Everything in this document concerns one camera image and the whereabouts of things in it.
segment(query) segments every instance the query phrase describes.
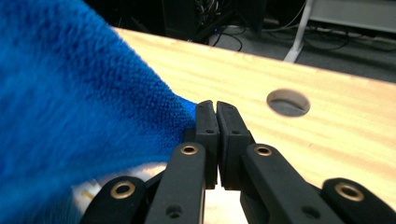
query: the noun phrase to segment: hole in table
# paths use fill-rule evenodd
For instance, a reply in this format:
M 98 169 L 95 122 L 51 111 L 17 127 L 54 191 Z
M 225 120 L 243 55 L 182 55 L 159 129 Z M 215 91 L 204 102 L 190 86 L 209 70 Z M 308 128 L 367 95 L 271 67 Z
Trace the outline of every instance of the hole in table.
M 311 105 L 301 93 L 293 90 L 276 90 L 267 96 L 267 104 L 278 114 L 300 117 L 308 113 Z

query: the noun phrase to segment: light wood surface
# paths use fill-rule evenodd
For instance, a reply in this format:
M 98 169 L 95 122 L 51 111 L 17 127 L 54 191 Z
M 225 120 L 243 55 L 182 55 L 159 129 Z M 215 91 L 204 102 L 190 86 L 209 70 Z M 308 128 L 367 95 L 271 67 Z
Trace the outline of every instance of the light wood surface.
M 307 182 L 321 187 L 328 178 L 349 178 L 396 209 L 396 85 L 116 31 L 176 94 L 195 103 L 235 105 L 256 142 L 276 147 Z M 309 112 L 299 118 L 274 112 L 266 97 L 279 89 L 306 96 Z M 217 189 L 206 195 L 205 223 L 246 222 L 240 211 L 230 209 L 240 206 L 237 192 Z M 224 211 L 227 220 L 216 217 Z

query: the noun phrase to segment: microfiber cloth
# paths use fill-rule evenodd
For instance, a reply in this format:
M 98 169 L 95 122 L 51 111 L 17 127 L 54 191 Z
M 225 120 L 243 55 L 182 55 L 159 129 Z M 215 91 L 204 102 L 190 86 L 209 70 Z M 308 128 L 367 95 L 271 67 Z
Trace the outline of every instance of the microfiber cloth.
M 72 223 L 71 186 L 167 161 L 194 104 L 79 0 L 0 0 L 0 222 Z

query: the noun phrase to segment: screw hole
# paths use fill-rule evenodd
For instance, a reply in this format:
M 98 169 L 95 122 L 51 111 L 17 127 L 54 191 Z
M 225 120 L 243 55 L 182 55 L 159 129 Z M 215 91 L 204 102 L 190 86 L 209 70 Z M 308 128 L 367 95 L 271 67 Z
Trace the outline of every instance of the screw hole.
M 272 150 L 270 148 L 263 146 L 255 147 L 254 151 L 261 156 L 270 156 L 272 154 Z
M 169 205 L 165 212 L 172 219 L 179 218 L 183 214 L 181 206 L 178 204 Z
M 359 189 L 347 183 L 339 183 L 334 188 L 339 195 L 350 201 L 361 202 L 364 199 L 364 195 Z
M 197 151 L 198 151 L 198 148 L 196 148 L 196 147 L 191 147 L 191 146 L 188 146 L 188 147 L 183 147 L 182 149 L 181 149 L 181 152 L 183 153 L 183 154 L 185 154 L 185 155 L 193 155 L 193 154 L 195 154 L 195 153 L 197 153 Z
M 302 211 L 309 218 L 312 218 L 312 219 L 319 219 L 320 218 L 320 212 L 317 209 L 315 209 L 315 208 L 313 208 L 311 206 L 303 206 L 302 207 Z
M 110 191 L 110 194 L 115 199 L 125 199 L 134 193 L 135 186 L 129 181 L 120 181 Z

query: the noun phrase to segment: white cable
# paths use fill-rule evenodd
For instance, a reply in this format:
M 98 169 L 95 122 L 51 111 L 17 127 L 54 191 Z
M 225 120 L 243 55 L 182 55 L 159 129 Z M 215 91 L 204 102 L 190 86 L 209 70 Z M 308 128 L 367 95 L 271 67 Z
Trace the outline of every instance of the white cable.
M 293 26 L 290 26 L 290 25 L 297 19 L 297 17 L 303 11 L 303 9 L 305 7 L 305 4 L 306 4 L 306 1 L 304 2 L 303 6 L 300 8 L 300 10 L 298 11 L 297 15 L 287 25 L 284 25 L 284 26 L 276 28 L 276 29 L 262 29 L 262 31 L 264 31 L 264 32 L 275 32 L 275 31 L 281 31 L 281 30 L 289 30 L 291 28 L 297 27 L 298 24 L 297 25 L 293 25 Z

